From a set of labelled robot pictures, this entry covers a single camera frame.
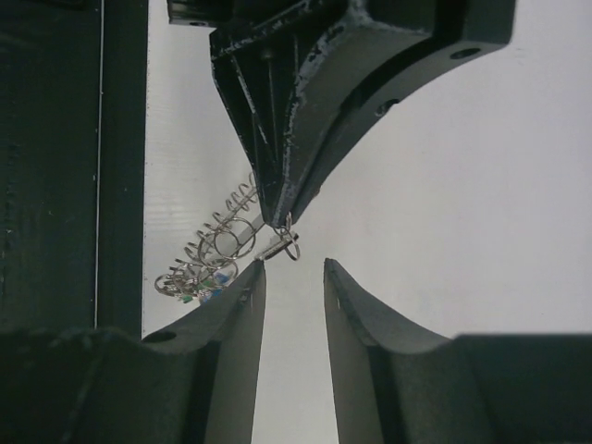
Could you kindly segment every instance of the metal spring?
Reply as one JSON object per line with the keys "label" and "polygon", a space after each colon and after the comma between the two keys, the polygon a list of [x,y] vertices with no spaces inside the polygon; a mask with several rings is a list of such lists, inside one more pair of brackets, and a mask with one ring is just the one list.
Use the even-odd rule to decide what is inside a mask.
{"label": "metal spring", "polygon": [[[188,242],[183,251],[187,259],[175,259],[175,265],[156,279],[154,288],[161,294],[188,302],[193,298],[207,300],[215,290],[221,290],[239,274],[237,261],[249,254],[256,243],[257,232],[264,226],[258,216],[250,222],[239,213],[257,204],[257,189],[253,173],[249,183],[241,183],[226,199],[228,215],[212,214],[215,224],[205,223],[205,230],[197,230],[199,241]],[[237,228],[243,230],[237,234]],[[222,274],[226,282],[216,279]]]}

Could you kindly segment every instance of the white background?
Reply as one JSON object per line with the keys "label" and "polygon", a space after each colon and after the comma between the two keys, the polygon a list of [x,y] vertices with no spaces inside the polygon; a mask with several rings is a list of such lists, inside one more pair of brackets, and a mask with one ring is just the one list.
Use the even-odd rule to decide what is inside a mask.
{"label": "white background", "polygon": [[[193,308],[152,283],[249,170],[209,30],[150,12],[144,333]],[[266,265],[253,443],[337,443],[325,257],[444,335],[592,331],[590,23],[590,0],[520,0],[510,46],[393,107],[339,165],[296,226],[302,260]]]}

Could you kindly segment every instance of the white surface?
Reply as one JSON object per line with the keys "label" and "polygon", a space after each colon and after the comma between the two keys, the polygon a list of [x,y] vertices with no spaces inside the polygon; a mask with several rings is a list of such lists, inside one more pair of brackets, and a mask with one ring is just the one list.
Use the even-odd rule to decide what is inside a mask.
{"label": "white surface", "polygon": [[[248,164],[211,81],[207,30],[151,5],[144,331],[183,306],[152,290]],[[521,0],[512,44],[393,107],[266,265],[253,443],[337,443],[325,257],[419,324],[592,331],[592,2]]]}

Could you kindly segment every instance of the hole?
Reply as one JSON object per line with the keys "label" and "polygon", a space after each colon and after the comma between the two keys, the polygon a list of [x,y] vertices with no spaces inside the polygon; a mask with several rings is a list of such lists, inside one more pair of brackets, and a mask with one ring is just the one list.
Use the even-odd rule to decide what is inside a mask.
{"label": "hole", "polygon": [[146,338],[142,340],[142,342],[147,342],[149,344],[156,344],[158,342],[167,342],[168,340],[172,340],[177,337],[177,333],[172,331],[155,331],[154,333],[148,335]]}
{"label": "hole", "polygon": [[378,117],[383,117],[387,114],[387,112],[390,110],[390,108],[393,105],[396,105],[397,103],[399,103],[401,100],[399,99],[390,99],[388,101],[386,101],[384,104],[382,104],[381,106],[378,107],[378,109],[376,110],[375,114]]}
{"label": "hole", "polygon": [[452,60],[460,60],[461,58],[474,56],[479,51],[481,51],[481,48],[466,48],[466,49],[462,49],[461,51],[457,51],[456,53],[451,55],[450,58]]}

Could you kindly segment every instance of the black robotic claw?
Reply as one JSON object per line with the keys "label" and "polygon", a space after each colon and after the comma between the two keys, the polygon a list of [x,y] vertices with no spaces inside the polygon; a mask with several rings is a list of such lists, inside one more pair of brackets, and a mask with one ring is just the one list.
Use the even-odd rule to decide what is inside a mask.
{"label": "black robotic claw", "polygon": [[295,222],[390,107],[512,36],[515,0],[168,0],[216,26],[216,86],[253,166],[264,220]]}

